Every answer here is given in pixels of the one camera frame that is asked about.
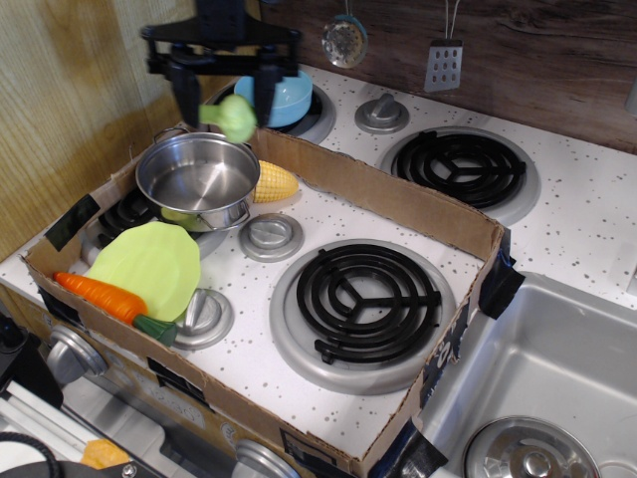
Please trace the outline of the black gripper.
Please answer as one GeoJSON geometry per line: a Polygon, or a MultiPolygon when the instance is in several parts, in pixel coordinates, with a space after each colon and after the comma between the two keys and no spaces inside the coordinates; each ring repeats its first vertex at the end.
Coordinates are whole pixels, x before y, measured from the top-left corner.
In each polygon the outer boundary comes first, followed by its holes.
{"type": "Polygon", "coordinates": [[[181,117],[190,126],[199,125],[196,75],[253,75],[257,122],[266,126],[277,83],[299,69],[301,33],[254,18],[242,1],[197,1],[193,17],[145,26],[141,38],[148,71],[163,76],[169,71],[181,117]]]}

